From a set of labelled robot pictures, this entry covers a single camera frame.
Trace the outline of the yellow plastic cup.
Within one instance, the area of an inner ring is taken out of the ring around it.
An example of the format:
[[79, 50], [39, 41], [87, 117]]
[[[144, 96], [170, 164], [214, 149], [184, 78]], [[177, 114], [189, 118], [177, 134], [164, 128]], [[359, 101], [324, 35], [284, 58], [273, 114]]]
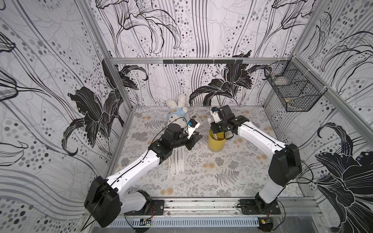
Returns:
[[213, 152], [219, 152], [221, 151], [226, 143], [226, 137], [228, 136], [227, 132], [220, 132], [217, 134], [213, 134], [211, 130], [209, 130], [209, 136], [208, 136], [208, 146], [210, 150]]

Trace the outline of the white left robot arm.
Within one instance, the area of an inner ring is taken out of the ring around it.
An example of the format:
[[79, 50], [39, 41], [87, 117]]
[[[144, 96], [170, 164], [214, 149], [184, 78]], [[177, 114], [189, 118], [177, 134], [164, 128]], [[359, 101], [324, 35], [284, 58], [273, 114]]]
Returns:
[[137, 160], [121, 171], [103, 178], [98, 176], [93, 180], [86, 196], [84, 207], [102, 228], [111, 224], [119, 215], [138, 212], [142, 215], [153, 215], [150, 195], [139, 190], [132, 194], [128, 189], [150, 170], [167, 160], [174, 149], [185, 146], [192, 150], [202, 138], [196, 132], [200, 123], [191, 119], [186, 129], [171, 123], [163, 135], [151, 143], [148, 149]]

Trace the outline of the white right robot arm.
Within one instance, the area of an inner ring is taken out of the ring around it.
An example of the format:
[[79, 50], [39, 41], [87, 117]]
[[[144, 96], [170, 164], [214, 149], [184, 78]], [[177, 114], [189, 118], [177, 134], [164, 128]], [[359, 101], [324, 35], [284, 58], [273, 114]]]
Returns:
[[229, 105], [213, 107], [210, 114], [213, 117], [210, 124], [212, 133], [231, 132], [252, 143], [270, 159], [269, 177], [255, 200], [259, 204], [273, 204], [284, 188], [303, 171], [298, 147], [269, 136], [242, 115], [235, 116]]

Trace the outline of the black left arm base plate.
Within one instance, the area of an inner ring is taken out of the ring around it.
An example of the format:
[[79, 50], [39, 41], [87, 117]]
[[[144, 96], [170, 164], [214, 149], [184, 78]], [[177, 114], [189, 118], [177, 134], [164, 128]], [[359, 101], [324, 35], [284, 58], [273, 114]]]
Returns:
[[162, 216], [164, 213], [164, 200], [147, 201], [145, 206], [139, 211], [130, 211], [126, 213], [129, 216]]

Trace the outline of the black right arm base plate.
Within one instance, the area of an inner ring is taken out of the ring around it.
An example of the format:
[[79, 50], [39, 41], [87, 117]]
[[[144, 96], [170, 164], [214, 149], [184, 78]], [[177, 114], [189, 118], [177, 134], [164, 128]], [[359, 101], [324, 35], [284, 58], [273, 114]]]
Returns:
[[278, 201], [268, 204], [257, 199], [240, 199], [237, 208], [243, 215], [280, 215]]

